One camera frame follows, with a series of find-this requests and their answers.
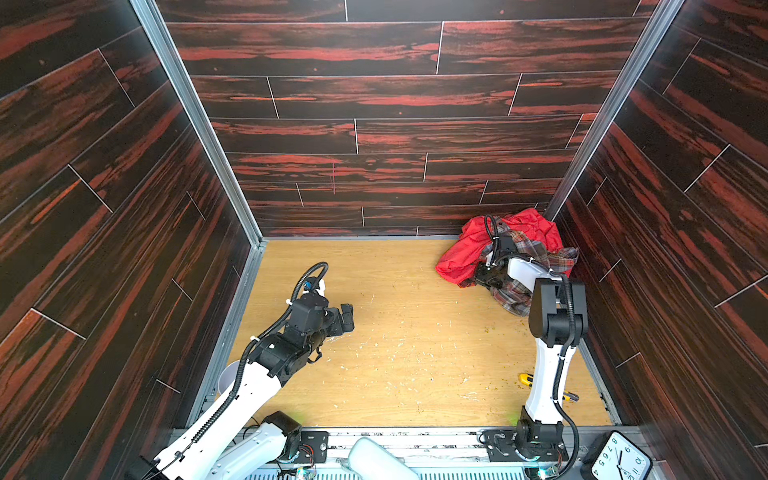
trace plaid fabric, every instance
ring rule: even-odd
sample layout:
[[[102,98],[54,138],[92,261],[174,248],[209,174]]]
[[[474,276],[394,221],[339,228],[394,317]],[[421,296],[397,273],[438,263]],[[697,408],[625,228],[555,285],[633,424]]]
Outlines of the plaid fabric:
[[[506,223],[498,221],[496,223],[498,234],[512,237],[519,253],[533,257],[534,260],[549,266],[556,273],[568,272],[578,260],[578,248],[564,247],[550,253],[542,242],[528,239],[524,233],[513,231]],[[484,248],[482,257],[491,253],[491,248],[492,245]],[[491,295],[513,315],[528,316],[531,311],[531,291],[517,280],[509,279],[504,282],[501,289],[491,288]]]

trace red jacket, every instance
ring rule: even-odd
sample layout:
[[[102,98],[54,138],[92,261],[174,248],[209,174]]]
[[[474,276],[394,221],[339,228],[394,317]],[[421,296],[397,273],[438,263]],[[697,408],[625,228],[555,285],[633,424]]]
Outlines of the red jacket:
[[[558,226],[533,208],[501,219],[513,230],[525,233],[529,239],[542,242],[548,252],[555,252],[563,247]],[[482,249],[491,243],[483,221],[484,217],[480,216],[467,222],[456,245],[445,252],[437,263],[435,270],[441,277],[456,284],[472,278]]]

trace wooden floor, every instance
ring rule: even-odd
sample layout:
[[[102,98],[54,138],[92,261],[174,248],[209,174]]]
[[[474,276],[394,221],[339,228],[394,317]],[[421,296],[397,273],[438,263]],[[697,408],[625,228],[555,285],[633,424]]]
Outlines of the wooden floor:
[[[299,276],[330,265],[331,306],[355,307],[355,331],[329,339],[258,413],[283,410],[306,426],[514,425],[529,388],[535,342],[528,320],[486,289],[459,289],[434,270],[453,240],[272,240],[266,246],[230,361],[285,310]],[[610,425],[577,353],[566,402],[577,425]]]

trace square clock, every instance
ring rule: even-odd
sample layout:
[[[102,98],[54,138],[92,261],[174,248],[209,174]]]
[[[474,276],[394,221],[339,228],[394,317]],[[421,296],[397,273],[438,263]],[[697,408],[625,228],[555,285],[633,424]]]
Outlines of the square clock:
[[[585,480],[646,480],[651,465],[645,452],[614,430],[592,446],[581,476]]]

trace dark red wood wall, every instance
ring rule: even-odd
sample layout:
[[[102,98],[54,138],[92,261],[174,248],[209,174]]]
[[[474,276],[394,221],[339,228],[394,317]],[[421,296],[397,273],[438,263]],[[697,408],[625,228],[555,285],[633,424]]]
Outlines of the dark red wood wall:
[[[3,2],[0,72],[0,478],[121,479],[250,245],[127,0]]]
[[[768,478],[768,4],[688,0],[558,218],[668,478]]]
[[[642,0],[158,0],[267,236],[544,210]]]

